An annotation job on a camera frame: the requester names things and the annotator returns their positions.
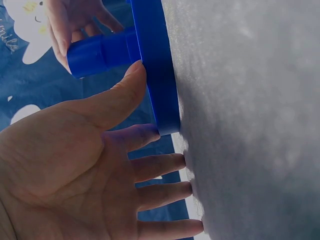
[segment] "palm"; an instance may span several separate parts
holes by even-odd
[[[97,17],[101,23],[110,27],[113,31],[120,27],[116,22],[112,24],[113,17],[106,11],[101,0],[64,0],[63,2],[73,32],[92,23],[93,17]]]
[[[126,84],[137,87],[137,81],[127,79]],[[134,91],[136,100],[123,85],[47,108],[0,134],[0,159],[6,163],[1,181],[9,192],[2,190],[0,196],[10,206],[21,239],[169,240],[201,231],[199,222],[137,220],[138,211],[183,199],[191,190],[189,183],[135,187],[136,182],[181,169],[185,163],[181,155],[128,160],[127,152],[159,138],[150,124],[104,132],[142,99],[145,83]],[[110,110],[115,111],[114,119]],[[32,221],[22,224],[21,219]],[[28,229],[38,229],[37,237]]]

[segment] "textured surface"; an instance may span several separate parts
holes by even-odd
[[[319,239],[320,1],[162,3],[205,230]]]

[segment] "blue plastic object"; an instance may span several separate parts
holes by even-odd
[[[135,27],[73,43],[67,54],[71,73],[81,78],[142,59],[159,133],[176,133],[180,130],[178,94],[161,0],[127,2]]]

